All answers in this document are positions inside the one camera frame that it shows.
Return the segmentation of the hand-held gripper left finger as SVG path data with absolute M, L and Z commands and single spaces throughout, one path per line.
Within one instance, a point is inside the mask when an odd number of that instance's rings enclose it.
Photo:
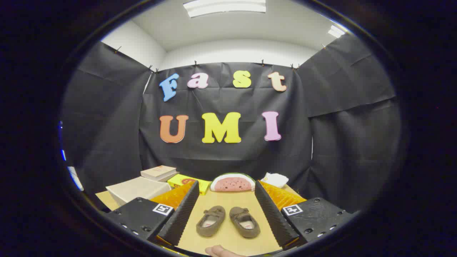
M 188 182 L 152 200 L 136 197 L 107 213 L 106 217 L 143 240 L 175 247 L 198 198 L 199 182 Z

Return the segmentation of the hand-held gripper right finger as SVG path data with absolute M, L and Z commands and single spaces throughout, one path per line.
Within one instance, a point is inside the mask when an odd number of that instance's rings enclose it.
M 354 216 L 321 197 L 306 200 L 262 181 L 256 181 L 255 196 L 283 250 L 330 234 Z

